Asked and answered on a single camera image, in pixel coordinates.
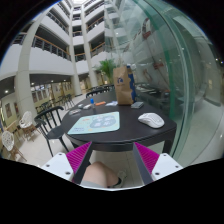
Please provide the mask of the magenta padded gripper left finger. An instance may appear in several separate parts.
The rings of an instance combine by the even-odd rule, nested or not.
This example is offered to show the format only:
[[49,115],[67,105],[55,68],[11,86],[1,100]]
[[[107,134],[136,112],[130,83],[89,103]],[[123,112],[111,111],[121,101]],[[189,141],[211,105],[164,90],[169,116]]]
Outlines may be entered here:
[[69,153],[57,153],[42,169],[79,185],[92,154],[92,143],[81,145]]

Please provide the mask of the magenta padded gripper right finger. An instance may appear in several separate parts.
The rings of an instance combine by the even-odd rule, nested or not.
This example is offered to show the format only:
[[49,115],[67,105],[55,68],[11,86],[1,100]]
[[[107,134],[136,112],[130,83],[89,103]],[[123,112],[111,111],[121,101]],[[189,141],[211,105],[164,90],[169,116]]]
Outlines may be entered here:
[[167,153],[158,154],[137,142],[133,143],[133,154],[145,185],[182,169]]

